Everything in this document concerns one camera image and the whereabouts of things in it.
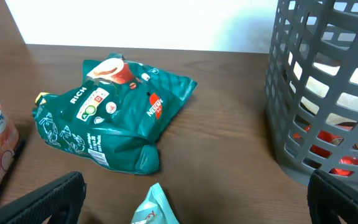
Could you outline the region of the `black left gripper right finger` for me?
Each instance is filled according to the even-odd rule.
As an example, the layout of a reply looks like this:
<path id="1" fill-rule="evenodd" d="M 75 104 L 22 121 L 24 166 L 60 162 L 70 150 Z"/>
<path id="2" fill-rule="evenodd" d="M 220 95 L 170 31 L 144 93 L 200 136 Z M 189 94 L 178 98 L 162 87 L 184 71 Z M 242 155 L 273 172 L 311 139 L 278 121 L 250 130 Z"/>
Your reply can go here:
<path id="1" fill-rule="evenodd" d="M 310 176 L 307 201 L 312 224 L 358 224 L 358 191 L 322 170 Z"/>

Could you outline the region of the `orange pasta pack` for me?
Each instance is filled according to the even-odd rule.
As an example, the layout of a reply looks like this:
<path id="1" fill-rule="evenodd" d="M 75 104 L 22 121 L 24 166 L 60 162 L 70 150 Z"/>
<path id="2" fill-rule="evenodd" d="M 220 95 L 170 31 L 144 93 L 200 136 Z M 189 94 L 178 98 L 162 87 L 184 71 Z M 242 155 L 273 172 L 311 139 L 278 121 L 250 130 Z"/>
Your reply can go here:
<path id="1" fill-rule="evenodd" d="M 321 130 L 317 140 L 325 142 L 324 146 L 313 144 L 309 148 L 312 155 L 324 162 L 330 162 L 329 173 L 341 177 L 355 177 L 358 175 L 358 142 L 350 148 L 345 148 L 344 138 Z"/>

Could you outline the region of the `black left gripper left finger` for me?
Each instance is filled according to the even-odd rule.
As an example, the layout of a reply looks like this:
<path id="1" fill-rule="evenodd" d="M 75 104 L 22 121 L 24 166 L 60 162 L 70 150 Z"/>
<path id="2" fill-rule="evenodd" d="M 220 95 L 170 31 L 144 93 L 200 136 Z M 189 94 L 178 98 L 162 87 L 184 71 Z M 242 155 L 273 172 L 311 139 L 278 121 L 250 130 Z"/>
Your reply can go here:
<path id="1" fill-rule="evenodd" d="M 77 224 L 86 198 L 81 172 L 70 172 L 0 208 L 0 224 Z"/>

